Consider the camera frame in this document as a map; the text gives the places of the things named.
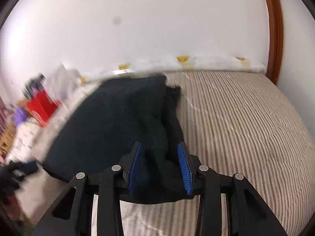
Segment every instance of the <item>silver screw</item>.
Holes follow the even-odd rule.
[[[119,171],[121,169],[121,166],[119,165],[114,165],[113,167],[111,167],[112,171]]]
[[[85,177],[85,174],[83,172],[79,172],[77,175],[76,175],[77,179],[82,179]]]
[[[207,171],[209,168],[208,168],[207,165],[200,165],[200,166],[199,166],[199,169],[200,169],[201,171]]]
[[[241,173],[237,173],[237,174],[235,174],[235,178],[236,178],[237,180],[243,180],[243,179],[244,179],[244,176],[243,176]]]

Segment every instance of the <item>brown wooden frame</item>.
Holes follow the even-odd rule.
[[[283,53],[283,19],[280,0],[266,0],[269,14],[269,58],[266,76],[277,85]]]

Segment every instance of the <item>purple object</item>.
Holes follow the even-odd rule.
[[[25,122],[27,119],[27,113],[22,107],[17,107],[14,112],[14,125],[17,127],[22,122]]]

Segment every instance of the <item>white pillow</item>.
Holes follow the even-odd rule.
[[[71,97],[78,84],[76,79],[61,65],[52,75],[46,77],[43,87],[51,100],[58,104]]]

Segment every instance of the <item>dark folded clothing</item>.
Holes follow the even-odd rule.
[[[137,203],[188,198],[177,145],[183,133],[176,117],[180,88],[165,85],[164,75],[106,81],[74,112],[52,144],[44,169],[70,181],[78,172],[100,173],[129,154],[134,142],[145,150],[131,197]]]

